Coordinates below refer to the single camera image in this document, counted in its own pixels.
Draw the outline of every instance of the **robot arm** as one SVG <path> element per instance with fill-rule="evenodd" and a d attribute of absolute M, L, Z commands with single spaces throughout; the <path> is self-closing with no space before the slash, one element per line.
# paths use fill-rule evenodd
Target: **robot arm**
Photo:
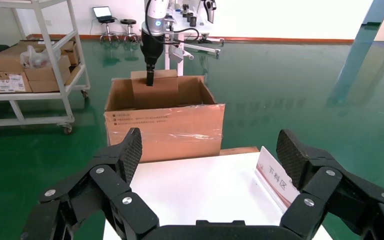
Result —
<path fill-rule="evenodd" d="M 154 84 L 154 69 L 164 50 L 166 17 L 169 0 L 145 0 L 145 21 L 142 23 L 140 50 L 145 57 L 146 85 Z"/>
<path fill-rule="evenodd" d="M 205 9 L 208 12 L 208 19 L 210 16 L 214 17 L 213 10 L 216 9 L 215 0 L 209 0 L 210 3 L 206 4 Z M 179 45 L 180 43 L 189 43 L 198 40 L 200 33 L 195 28 L 186 28 L 180 31 L 167 30 L 165 22 L 166 12 L 169 5 L 169 0 L 144 0 L 145 3 L 145 21 L 142 23 L 142 35 L 140 50 L 145 57 L 146 63 L 146 85 L 152 86 L 154 84 L 154 69 L 158 58 L 164 50 L 164 45 Z M 194 30 L 197 35 L 192 41 L 180 41 L 174 39 L 173 41 L 166 41 L 165 35 L 173 36 L 175 33 L 184 32 L 186 30 Z"/>

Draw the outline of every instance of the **open cardboard box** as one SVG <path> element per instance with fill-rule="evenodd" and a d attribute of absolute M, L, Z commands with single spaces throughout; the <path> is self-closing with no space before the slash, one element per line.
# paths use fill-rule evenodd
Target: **open cardboard box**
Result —
<path fill-rule="evenodd" d="M 141 162 L 220 153 L 225 105 L 216 103 L 203 76 L 157 70 L 154 86 L 145 81 L 146 71 L 112 80 L 104 113 L 109 145 L 140 128 Z"/>

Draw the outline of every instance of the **metal shelf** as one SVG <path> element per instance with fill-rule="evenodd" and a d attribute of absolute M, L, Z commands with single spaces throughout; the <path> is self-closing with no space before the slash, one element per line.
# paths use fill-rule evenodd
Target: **metal shelf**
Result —
<path fill-rule="evenodd" d="M 59 4 L 62 2 L 67 2 L 68 11 L 70 14 L 71 24 L 73 31 L 64 36 L 57 43 L 52 45 L 51 39 L 45 24 L 45 18 L 42 13 L 43 8 Z M 9 101 L 11 107 L 17 118 L 14 119 L 0 119 L 0 126 L 15 126 L 15 125 L 31 125 L 31 124 L 58 124 L 65 128 L 70 129 L 70 123 L 74 122 L 73 112 L 68 100 L 68 95 L 72 90 L 81 90 L 86 91 L 91 88 L 88 71 L 86 69 L 85 57 L 83 55 L 82 45 L 80 42 L 79 31 L 76 24 L 76 19 L 74 16 L 73 3 L 72 0 L 0 0 L 0 8 L 17 8 L 17 9 L 33 9 L 39 24 L 40 31 L 43 36 L 43 41 L 47 52 L 49 54 L 50 62 L 52 64 L 53 72 L 55 74 L 56 82 L 58 84 L 59 92 L 46 92 L 46 93 L 0 93 L 0 101 Z M 80 57 L 81 64 L 79 65 L 80 69 L 74 76 L 72 82 L 64 86 L 63 79 L 61 76 L 60 68 L 58 66 L 58 61 L 55 57 L 55 53 L 69 40 L 75 37 L 77 52 Z M 85 74 L 85 85 L 76 85 L 79 81 L 82 74 Z M 22 112 L 20 111 L 17 101 L 19 100 L 49 100 L 49 99 L 61 99 L 64 103 L 65 111 L 67 116 L 49 116 L 49 117 L 33 117 L 33 118 L 24 118 Z"/>

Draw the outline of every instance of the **stool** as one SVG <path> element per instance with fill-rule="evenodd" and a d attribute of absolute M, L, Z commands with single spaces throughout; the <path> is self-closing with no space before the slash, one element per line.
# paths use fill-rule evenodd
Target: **stool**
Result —
<path fill-rule="evenodd" d="M 111 23 L 114 23 L 116 21 L 117 18 L 113 17 L 112 19 L 108 19 L 108 20 L 99 20 L 98 19 L 98 22 L 100 22 L 100 24 L 105 24 L 106 25 L 106 32 L 102 33 L 102 35 L 100 36 L 100 41 L 102 42 L 103 39 L 105 39 L 104 37 L 108 37 L 108 41 L 111 43 L 111 38 L 112 37 L 115 37 L 117 39 L 117 41 L 120 41 L 119 37 L 117 36 L 117 34 L 115 34 L 114 32 L 110 32 L 110 27 L 108 27 L 108 24 L 111 24 Z"/>
<path fill-rule="evenodd" d="M 136 33 L 133 33 L 132 32 L 132 25 L 136 24 L 136 20 L 133 20 L 133 19 L 122 19 L 120 20 L 120 23 L 121 24 L 124 24 L 124 25 L 127 25 L 127 33 L 124 33 L 123 35 L 121 35 L 121 37 L 123 38 L 124 41 L 126 41 L 126 38 L 128 37 L 128 39 L 134 39 L 133 42 L 137 42 L 139 41 L 139 37 Z"/>

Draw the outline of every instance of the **cardboard box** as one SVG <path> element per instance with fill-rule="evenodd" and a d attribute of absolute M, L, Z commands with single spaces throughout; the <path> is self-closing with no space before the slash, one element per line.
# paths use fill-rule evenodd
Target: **cardboard box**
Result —
<path fill-rule="evenodd" d="M 20 62 L 20 54 L 27 51 L 27 47 L 16 44 L 0 52 L 0 72 L 23 72 L 24 66 Z"/>
<path fill-rule="evenodd" d="M 65 84 L 71 75 L 69 57 L 62 55 L 58 65 L 62 81 Z M 26 68 L 24 71 L 33 93 L 46 93 L 60 90 L 58 88 L 57 78 L 55 77 L 52 66 L 49 65 L 41 68 Z"/>
<path fill-rule="evenodd" d="M 217 104 L 203 76 L 155 71 L 154 86 L 146 72 L 113 79 L 105 106 L 108 143 L 120 143 L 130 128 L 142 134 L 141 162 L 215 156 L 222 143 L 224 104 Z"/>
<path fill-rule="evenodd" d="M 26 46 L 31 45 L 36 52 L 42 52 L 46 49 L 45 42 L 43 40 L 22 40 L 19 44 Z M 77 52 L 77 44 L 75 41 L 68 41 L 61 47 L 61 54 L 68 56 L 70 64 L 72 66 L 79 65 L 79 54 Z"/>
<path fill-rule="evenodd" d="M 0 93 L 31 93 L 29 81 L 23 71 L 0 71 Z"/>

